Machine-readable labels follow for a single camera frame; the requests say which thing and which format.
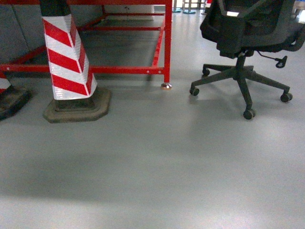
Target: chair adjustment lever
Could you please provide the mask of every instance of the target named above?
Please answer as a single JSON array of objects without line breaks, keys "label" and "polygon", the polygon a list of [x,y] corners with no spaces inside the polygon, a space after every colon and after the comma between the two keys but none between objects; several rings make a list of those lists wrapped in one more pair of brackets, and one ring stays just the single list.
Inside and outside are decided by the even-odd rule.
[{"label": "chair adjustment lever", "polygon": [[286,65],[286,61],[287,61],[287,58],[288,58],[287,56],[284,56],[282,59],[279,59],[279,58],[273,58],[273,57],[270,57],[270,56],[264,56],[259,51],[257,51],[257,52],[262,57],[266,57],[266,58],[278,61],[277,64],[275,65],[277,68],[284,68],[285,65]]}]

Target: red metal frame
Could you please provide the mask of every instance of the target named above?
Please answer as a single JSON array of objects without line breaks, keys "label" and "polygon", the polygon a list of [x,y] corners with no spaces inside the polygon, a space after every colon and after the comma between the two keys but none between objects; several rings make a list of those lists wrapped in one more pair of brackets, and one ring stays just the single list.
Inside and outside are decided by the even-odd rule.
[{"label": "red metal frame", "polygon": [[[172,0],[68,0],[70,5],[101,5],[103,16],[78,27],[79,31],[160,31],[152,65],[149,67],[138,66],[95,66],[90,68],[93,73],[124,73],[124,74],[161,74],[164,83],[170,82],[171,37],[172,37]],[[39,0],[0,0],[1,4],[12,5],[39,5]],[[104,5],[165,5],[165,13],[106,13]],[[161,27],[93,27],[96,23],[108,16],[164,16]],[[164,39],[164,67],[158,67],[161,44]],[[50,72],[48,65],[24,64],[46,50],[45,45],[7,64],[0,64],[2,72]]]}]

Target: rubber base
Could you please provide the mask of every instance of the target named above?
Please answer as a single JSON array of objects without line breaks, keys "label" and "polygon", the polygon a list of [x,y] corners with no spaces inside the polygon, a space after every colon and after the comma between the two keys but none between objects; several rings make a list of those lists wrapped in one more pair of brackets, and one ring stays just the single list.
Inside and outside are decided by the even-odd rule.
[{"label": "rubber base", "polygon": [[49,123],[69,123],[95,121],[108,114],[111,91],[97,87],[92,95],[94,108],[87,111],[56,111],[55,100],[52,100],[43,113]]},{"label": "rubber base", "polygon": [[183,11],[183,13],[184,14],[195,14],[196,13],[196,11],[188,11],[188,10],[185,10],[185,11]]},{"label": "rubber base", "polygon": [[12,117],[30,98],[30,91],[24,88],[8,88],[0,94],[0,120]]},{"label": "rubber base", "polygon": [[182,10],[181,9],[179,9],[179,8],[177,8],[177,9],[173,9],[173,13],[180,13]]}]

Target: chair base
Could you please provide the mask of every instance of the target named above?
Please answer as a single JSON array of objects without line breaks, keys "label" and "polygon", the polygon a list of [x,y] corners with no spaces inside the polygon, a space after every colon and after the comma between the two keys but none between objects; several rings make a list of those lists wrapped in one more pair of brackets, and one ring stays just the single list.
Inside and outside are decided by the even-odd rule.
[{"label": "chair base", "polygon": [[[190,93],[196,96],[199,93],[199,89],[196,88],[196,86],[233,78],[238,82],[246,103],[246,110],[244,112],[244,118],[246,119],[252,119],[255,117],[255,112],[252,110],[252,99],[246,79],[284,90],[284,93],[281,96],[282,102],[289,102],[292,99],[292,95],[289,93],[289,86],[257,74],[253,71],[253,66],[244,66],[245,59],[245,55],[238,57],[236,66],[204,64],[203,77],[200,80],[192,82]],[[220,71],[220,73],[208,76],[210,73],[208,69],[217,70]]]}]

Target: black office chair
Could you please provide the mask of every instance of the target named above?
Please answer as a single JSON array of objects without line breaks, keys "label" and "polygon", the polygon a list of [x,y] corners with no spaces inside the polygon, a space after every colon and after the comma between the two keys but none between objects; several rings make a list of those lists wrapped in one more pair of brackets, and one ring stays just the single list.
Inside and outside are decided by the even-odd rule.
[{"label": "black office chair", "polygon": [[[221,56],[237,58],[236,66],[203,65],[202,79],[192,82],[190,93],[196,96],[196,86],[228,78],[238,82],[246,102],[244,117],[252,119],[252,100],[246,79],[283,89],[282,102],[292,99],[289,87],[257,74],[253,66],[245,66],[246,57],[260,52],[297,51],[305,40],[305,26],[292,17],[294,0],[214,0],[202,22],[202,36],[217,43]],[[276,60],[277,68],[285,67],[287,56]],[[209,69],[221,71],[212,76]]]}]

